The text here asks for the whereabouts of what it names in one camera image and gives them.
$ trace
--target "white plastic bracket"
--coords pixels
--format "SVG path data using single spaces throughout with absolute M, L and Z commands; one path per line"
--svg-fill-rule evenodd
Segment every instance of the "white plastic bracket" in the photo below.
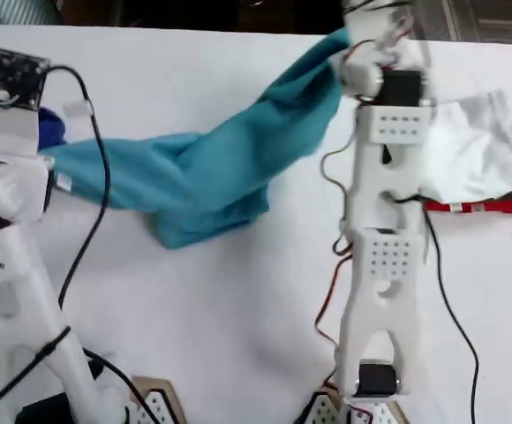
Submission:
M 357 113 L 354 178 L 342 222 L 343 234 L 354 243 L 352 290 L 335 354 L 335 378 L 346 403 L 373 401 L 355 395 L 362 357 L 379 331 L 387 332 L 394 348 L 396 394 L 409 394 L 422 369 L 417 308 L 422 209 L 416 201 L 398 205 L 394 199 L 418 193 L 430 110 L 365 106 Z M 389 163 L 383 161 L 385 146 L 391 154 Z
M 34 157 L 38 151 L 38 112 L 0 108 L 0 152 Z

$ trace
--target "white table surface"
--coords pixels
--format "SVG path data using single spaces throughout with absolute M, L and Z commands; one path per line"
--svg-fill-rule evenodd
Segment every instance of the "white table surface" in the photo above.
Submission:
M 210 130 L 319 38 L 0 26 L 0 47 L 75 66 L 103 135 L 133 139 Z M 512 102 L 512 46 L 431 49 L 441 100 L 503 87 Z M 61 112 L 76 99 L 69 77 L 49 77 L 43 105 Z M 337 259 L 330 244 L 341 204 L 318 166 L 321 153 L 347 140 L 351 107 L 343 102 L 317 155 L 272 183 L 271 211 L 250 227 L 169 251 L 152 236 L 150 217 L 110 210 L 66 301 L 84 342 L 120 354 L 129 373 L 169 378 L 192 424 L 291 423 L 333 366 L 312 322 Z M 85 121 L 68 126 L 71 140 L 92 135 Z M 348 160 L 332 169 L 347 178 Z M 34 227 L 56 288 L 96 213 L 96 205 L 56 193 Z M 512 216 L 434 221 L 449 297 L 481 357 L 478 422 L 512 422 Z M 432 256 L 428 267 L 418 296 L 429 400 L 418 395 L 405 406 L 413 423 L 464 423 L 473 363 L 442 304 Z M 332 334 L 349 289 L 350 266 L 325 320 Z

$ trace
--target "red wire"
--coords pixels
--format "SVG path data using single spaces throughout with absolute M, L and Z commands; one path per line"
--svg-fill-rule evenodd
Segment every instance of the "red wire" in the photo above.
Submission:
M 333 279 L 330 282 L 330 287 L 328 288 L 327 296 L 326 296 L 325 300 L 323 301 L 323 305 L 320 308 L 320 311 L 317 314 L 317 317 L 315 318 L 315 331 L 317 331 L 321 336 L 326 338 L 326 340 L 328 340 L 335 346 L 337 346 L 337 342 L 331 336 L 329 336 L 327 333 L 325 333 L 322 329 L 320 329 L 319 324 L 320 324 L 320 320 L 322 320 L 322 318 L 323 318 L 323 315 L 325 314 L 325 312 L 327 312 L 328 305 L 330 303 L 331 298 L 333 297 L 333 292 L 335 291 L 335 286 L 336 286 L 336 280 L 338 279 L 338 273 L 340 272 L 342 265 L 344 265 L 344 263 L 348 262 L 350 259 L 352 259 L 352 253 L 350 253 L 345 258 L 342 258 L 336 264 L 335 272 L 333 274 Z
M 369 411 L 367 411 L 366 409 L 356 408 L 356 406 L 352 406 L 352 405 L 350 406 L 350 409 L 352 411 L 356 411 L 357 413 L 365 414 L 368 417 L 368 424 L 372 424 L 373 423 L 373 414 L 370 413 Z
M 352 46 L 352 48 L 351 48 L 350 50 L 348 50 L 348 53 L 346 53 L 346 54 L 343 56 L 343 63 L 344 63 L 344 62 L 346 62 L 346 61 L 348 60 L 348 58 L 349 58 L 350 56 L 352 56 L 352 55 L 356 52 L 356 50 L 358 49 L 358 47 L 360 47 L 360 46 L 361 46 L 361 45 L 363 45 L 363 44 L 366 44 L 367 42 L 376 42 L 376 41 L 375 41 L 374 39 L 372 39 L 372 38 L 371 38 L 371 39 L 369 39 L 369 40 L 363 40 L 363 41 L 359 42 L 358 44 L 354 44 L 354 45 Z
M 339 238 L 336 239 L 336 242 L 333 244 L 333 253 L 336 256 L 346 256 L 352 250 L 352 243 L 349 243 L 343 250 L 338 250 L 338 244 L 343 239 L 343 235 L 341 234 Z

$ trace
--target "teal towel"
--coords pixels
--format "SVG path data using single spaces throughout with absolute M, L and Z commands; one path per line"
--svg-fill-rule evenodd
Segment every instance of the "teal towel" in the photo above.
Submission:
M 205 240 L 268 211 L 267 183 L 319 146 L 341 89 L 327 59 L 348 47 L 332 33 L 281 75 L 248 109 L 207 134 L 105 140 L 110 206 L 156 213 L 169 248 Z M 94 140 L 47 149 L 79 196 L 100 202 L 102 160 Z

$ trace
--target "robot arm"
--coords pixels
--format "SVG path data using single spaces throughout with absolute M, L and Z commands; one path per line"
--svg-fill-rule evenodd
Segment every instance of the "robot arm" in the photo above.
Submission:
M 422 369 L 416 299 L 422 207 L 395 199 L 418 194 L 432 111 L 425 70 L 405 64 L 398 50 L 412 23 L 392 23 L 394 4 L 351 2 L 345 15 L 355 47 L 343 57 L 341 81 L 344 93 L 361 101 L 353 182 L 341 222 L 353 244 L 352 291 L 335 353 L 335 379 L 346 403 L 409 394 Z M 388 333 L 393 361 L 363 360 L 380 331 Z

